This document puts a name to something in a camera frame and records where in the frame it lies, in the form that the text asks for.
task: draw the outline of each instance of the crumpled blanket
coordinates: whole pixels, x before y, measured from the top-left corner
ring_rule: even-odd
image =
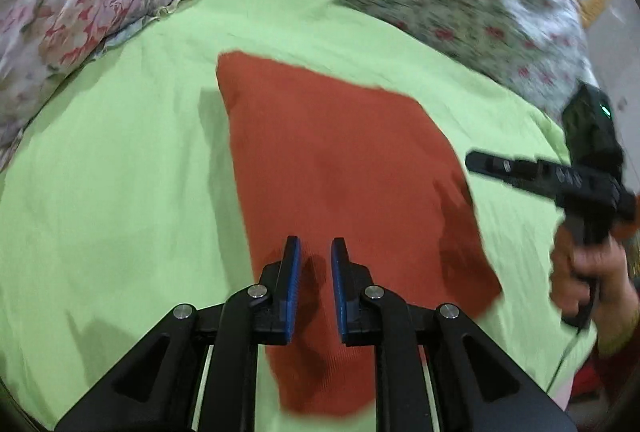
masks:
[[[0,0],[0,171],[63,79],[177,1]]]

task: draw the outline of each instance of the light green fabric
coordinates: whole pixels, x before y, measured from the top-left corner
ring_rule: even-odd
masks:
[[[0,376],[49,427],[172,306],[221,303],[252,282],[215,75],[231,49],[410,95],[461,160],[472,147],[566,158],[537,109],[332,0],[194,0],[71,78],[0,176]],[[504,289],[481,324],[545,386],[571,337],[548,301],[559,213],[497,182],[469,183]],[[260,432],[374,430],[372,407],[299,418],[277,399],[261,357]]]

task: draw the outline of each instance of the cable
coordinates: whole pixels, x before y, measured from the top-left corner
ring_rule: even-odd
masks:
[[[582,332],[582,329],[578,329],[578,332],[575,333],[575,336],[571,339],[571,341],[568,343],[568,345],[564,348],[564,352],[562,353],[562,356],[560,356],[560,362],[558,363],[558,368],[556,368],[556,372],[554,372],[554,375],[551,377],[551,381],[549,382],[548,387],[546,387],[546,393],[549,394],[549,391],[551,390],[551,386],[556,382],[556,378],[558,377],[558,373],[560,372],[560,369],[562,368],[562,364],[564,364],[564,361],[567,359],[567,356],[569,356],[569,354],[572,353],[572,351],[574,350],[575,345],[578,343],[578,338],[580,338],[580,333]]]

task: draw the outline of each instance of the orange towel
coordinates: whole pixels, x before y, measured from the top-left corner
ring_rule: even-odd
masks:
[[[343,416],[374,399],[371,348],[338,338],[330,245],[409,303],[477,317],[500,294],[446,137],[413,99],[241,52],[218,60],[256,277],[303,244],[292,344],[268,356],[290,412]]]

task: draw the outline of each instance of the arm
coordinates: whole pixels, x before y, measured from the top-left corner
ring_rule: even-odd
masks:
[[[617,228],[616,236],[632,234],[638,222]],[[640,362],[640,299],[627,275],[624,249],[613,238],[600,246],[575,247],[571,234],[561,225],[551,260],[550,298],[564,314],[575,315],[578,304],[589,300],[588,286],[572,277],[572,267],[601,280],[600,300],[593,311],[598,330],[594,364],[609,401],[614,401],[633,366]]]

